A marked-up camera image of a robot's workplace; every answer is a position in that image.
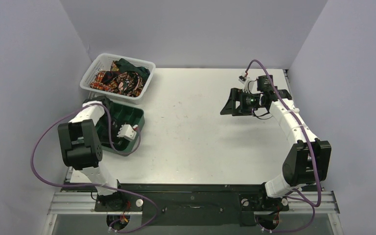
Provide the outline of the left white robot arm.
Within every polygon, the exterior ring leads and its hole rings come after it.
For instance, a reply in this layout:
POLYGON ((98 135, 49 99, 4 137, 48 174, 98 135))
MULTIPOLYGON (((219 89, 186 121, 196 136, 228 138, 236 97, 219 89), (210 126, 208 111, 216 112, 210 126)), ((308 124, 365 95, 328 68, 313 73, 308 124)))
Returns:
POLYGON ((83 109, 67 123, 57 127, 66 166, 84 174, 97 190, 101 205, 113 210, 123 210, 127 206, 127 198, 115 179, 101 163, 103 150, 96 125, 99 122, 108 124, 109 109, 112 101, 106 96, 99 96, 84 101, 83 109))

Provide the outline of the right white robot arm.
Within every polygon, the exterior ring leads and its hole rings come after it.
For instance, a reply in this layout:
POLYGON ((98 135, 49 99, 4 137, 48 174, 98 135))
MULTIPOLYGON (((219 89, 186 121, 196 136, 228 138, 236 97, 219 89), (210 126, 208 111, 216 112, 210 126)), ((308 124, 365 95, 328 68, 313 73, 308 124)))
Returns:
POLYGON ((269 209, 276 203, 276 198, 286 197, 300 188, 315 184, 317 201, 313 207, 320 206, 321 185, 328 174, 331 144, 320 140, 303 121, 299 109, 295 106, 288 90, 278 89, 273 84, 273 76, 259 76, 250 79, 239 76, 243 88, 232 88, 229 98, 220 111, 221 115, 253 116, 258 109, 265 109, 279 124, 290 144, 290 150, 282 164, 281 173, 263 184, 263 192, 257 198, 257 204, 269 209))

